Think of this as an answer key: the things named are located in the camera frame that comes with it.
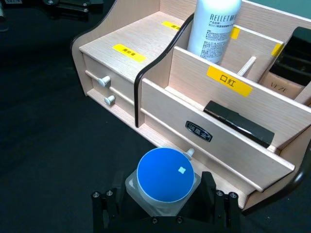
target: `small white sticker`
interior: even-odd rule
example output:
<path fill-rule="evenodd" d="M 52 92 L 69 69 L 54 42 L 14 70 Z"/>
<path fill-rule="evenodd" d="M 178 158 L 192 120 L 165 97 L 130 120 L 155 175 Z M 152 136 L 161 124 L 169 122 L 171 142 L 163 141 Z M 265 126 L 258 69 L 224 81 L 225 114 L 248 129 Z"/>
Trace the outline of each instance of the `small white sticker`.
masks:
<path fill-rule="evenodd" d="M 6 4 L 23 4 L 22 0 L 5 0 Z"/>
<path fill-rule="evenodd" d="M 186 170 L 181 166 L 181 167 L 179 168 L 178 171 L 179 171 L 181 174 L 184 174 Z"/>

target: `yellow label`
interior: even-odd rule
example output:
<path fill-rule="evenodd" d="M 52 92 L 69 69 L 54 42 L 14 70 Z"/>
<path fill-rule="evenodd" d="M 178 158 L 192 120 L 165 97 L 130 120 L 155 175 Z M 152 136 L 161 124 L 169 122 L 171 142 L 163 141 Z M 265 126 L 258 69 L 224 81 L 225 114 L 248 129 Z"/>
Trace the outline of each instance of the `yellow label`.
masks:
<path fill-rule="evenodd" d="M 280 52 L 282 51 L 283 46 L 284 45 L 277 43 L 275 45 L 274 49 L 272 50 L 271 55 L 274 57 L 278 56 L 280 54 Z"/>
<path fill-rule="evenodd" d="M 231 38 L 232 39 L 238 39 L 239 37 L 239 33 L 240 33 L 240 29 L 239 28 L 236 28 L 236 27 L 233 27 L 232 31 L 231 31 Z"/>
<path fill-rule="evenodd" d="M 178 31 L 180 29 L 180 26 L 173 24 L 171 22 L 168 22 L 168 21 L 163 22 L 162 25 L 167 26 L 169 28 L 173 28 L 176 31 Z"/>
<path fill-rule="evenodd" d="M 114 50 L 124 54 L 125 56 L 128 56 L 132 58 L 133 60 L 137 62 L 143 62 L 146 57 L 139 54 L 138 52 L 135 52 L 134 50 L 122 45 L 122 44 L 117 44 L 113 47 Z"/>
<path fill-rule="evenodd" d="M 238 92 L 240 95 L 244 97 L 248 97 L 249 94 L 252 92 L 253 88 L 249 85 L 246 85 L 242 81 L 224 73 L 223 71 L 210 66 L 207 70 L 207 76 L 211 77 L 213 80 L 225 85 L 226 87 L 230 88 Z"/>

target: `blue lid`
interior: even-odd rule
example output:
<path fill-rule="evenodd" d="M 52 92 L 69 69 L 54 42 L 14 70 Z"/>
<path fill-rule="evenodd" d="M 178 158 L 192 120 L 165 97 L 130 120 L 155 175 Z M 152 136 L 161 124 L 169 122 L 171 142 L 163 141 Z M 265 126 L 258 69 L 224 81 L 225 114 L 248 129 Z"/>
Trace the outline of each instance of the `blue lid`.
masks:
<path fill-rule="evenodd" d="M 171 148 L 156 148 L 140 160 L 137 180 L 149 197 L 174 202 L 183 199 L 191 191 L 194 171 L 183 153 Z"/>

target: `metal knob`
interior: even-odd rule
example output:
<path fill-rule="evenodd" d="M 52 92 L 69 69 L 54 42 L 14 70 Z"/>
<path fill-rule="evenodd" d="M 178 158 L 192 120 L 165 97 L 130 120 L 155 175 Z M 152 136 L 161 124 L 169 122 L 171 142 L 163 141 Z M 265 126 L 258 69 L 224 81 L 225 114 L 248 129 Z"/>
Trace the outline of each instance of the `metal knob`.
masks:
<path fill-rule="evenodd" d="M 112 106 L 115 103 L 116 97 L 112 95 L 112 96 L 109 96 L 108 98 L 105 98 L 104 100 L 107 105 Z"/>
<path fill-rule="evenodd" d="M 101 86 L 107 87 L 108 85 L 110 85 L 111 78 L 109 76 L 106 76 L 103 77 L 102 79 L 98 79 L 97 81 Z"/>

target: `plastic container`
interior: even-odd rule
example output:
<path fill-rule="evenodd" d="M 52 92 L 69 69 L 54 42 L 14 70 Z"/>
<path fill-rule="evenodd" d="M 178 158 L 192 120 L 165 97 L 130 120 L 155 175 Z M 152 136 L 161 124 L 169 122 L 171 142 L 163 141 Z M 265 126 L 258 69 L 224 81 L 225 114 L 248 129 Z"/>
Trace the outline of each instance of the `plastic container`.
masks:
<path fill-rule="evenodd" d="M 242 0 L 198 0 L 188 51 L 220 63 Z"/>
<path fill-rule="evenodd" d="M 185 154 L 171 148 L 147 152 L 137 167 L 140 195 L 156 208 L 170 208 L 192 190 L 194 170 Z"/>

